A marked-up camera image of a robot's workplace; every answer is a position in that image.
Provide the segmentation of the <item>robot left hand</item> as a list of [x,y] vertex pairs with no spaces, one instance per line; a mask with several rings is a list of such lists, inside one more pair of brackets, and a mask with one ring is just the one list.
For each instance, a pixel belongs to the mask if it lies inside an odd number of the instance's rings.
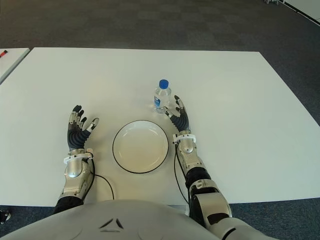
[[67,128],[67,144],[70,152],[84,149],[87,139],[99,123],[100,119],[96,117],[87,127],[84,127],[87,118],[83,117],[83,114],[81,105],[76,105],[70,113]]

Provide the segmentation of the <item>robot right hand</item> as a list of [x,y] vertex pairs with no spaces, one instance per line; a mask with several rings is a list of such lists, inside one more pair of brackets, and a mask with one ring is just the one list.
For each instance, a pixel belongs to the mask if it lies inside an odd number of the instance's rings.
[[171,120],[172,124],[177,128],[179,132],[191,131],[189,117],[183,101],[179,96],[174,96],[177,107],[175,108],[179,112],[179,116],[174,115],[166,106],[164,107],[164,113]]

